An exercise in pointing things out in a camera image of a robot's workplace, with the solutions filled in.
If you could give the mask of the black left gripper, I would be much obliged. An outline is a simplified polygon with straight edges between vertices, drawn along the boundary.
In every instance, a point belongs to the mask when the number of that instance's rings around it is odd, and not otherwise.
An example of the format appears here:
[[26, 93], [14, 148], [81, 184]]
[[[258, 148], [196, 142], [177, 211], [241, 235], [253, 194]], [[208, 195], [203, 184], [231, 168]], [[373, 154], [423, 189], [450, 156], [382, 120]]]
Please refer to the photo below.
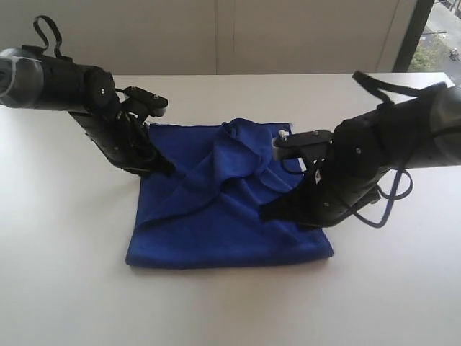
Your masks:
[[150, 142], [147, 127], [132, 115], [119, 112], [113, 121], [86, 113], [70, 115], [113, 166], [140, 177], [175, 173], [174, 164]]

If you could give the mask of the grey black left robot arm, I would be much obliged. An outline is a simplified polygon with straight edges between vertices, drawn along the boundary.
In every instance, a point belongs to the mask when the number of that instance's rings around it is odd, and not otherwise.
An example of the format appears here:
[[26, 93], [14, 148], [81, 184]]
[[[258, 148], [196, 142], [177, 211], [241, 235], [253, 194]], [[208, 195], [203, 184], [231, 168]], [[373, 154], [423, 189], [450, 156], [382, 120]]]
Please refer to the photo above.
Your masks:
[[113, 166], [140, 177], [169, 176], [176, 167], [148, 134], [148, 117], [163, 117], [168, 100], [137, 86], [118, 89], [110, 72], [61, 53], [63, 38], [45, 15], [34, 19], [42, 47], [1, 52], [1, 104], [67, 112]]

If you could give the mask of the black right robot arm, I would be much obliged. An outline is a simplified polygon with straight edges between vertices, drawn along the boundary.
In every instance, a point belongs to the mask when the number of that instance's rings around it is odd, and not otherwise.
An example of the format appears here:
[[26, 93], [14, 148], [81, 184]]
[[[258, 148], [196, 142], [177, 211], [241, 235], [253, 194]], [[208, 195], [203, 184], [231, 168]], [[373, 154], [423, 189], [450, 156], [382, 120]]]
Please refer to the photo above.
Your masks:
[[263, 222], [292, 221], [308, 229], [335, 226], [363, 207], [385, 199], [380, 221], [406, 197], [398, 187], [411, 169], [460, 164], [460, 88], [444, 82], [423, 89], [390, 84], [357, 71], [354, 80], [379, 99], [370, 112], [342, 121], [334, 130], [280, 133], [273, 157], [301, 159], [301, 181], [263, 204]]

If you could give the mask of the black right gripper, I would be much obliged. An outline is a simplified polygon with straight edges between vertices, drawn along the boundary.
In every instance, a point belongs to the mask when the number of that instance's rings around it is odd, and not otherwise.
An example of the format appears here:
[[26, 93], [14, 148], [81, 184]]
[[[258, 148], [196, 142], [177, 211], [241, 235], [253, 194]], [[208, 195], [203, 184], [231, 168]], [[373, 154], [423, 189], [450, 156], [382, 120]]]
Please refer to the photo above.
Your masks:
[[308, 228], [335, 226], [381, 198], [377, 182], [382, 164], [374, 159], [303, 160], [298, 187], [260, 205], [261, 222], [289, 221]]

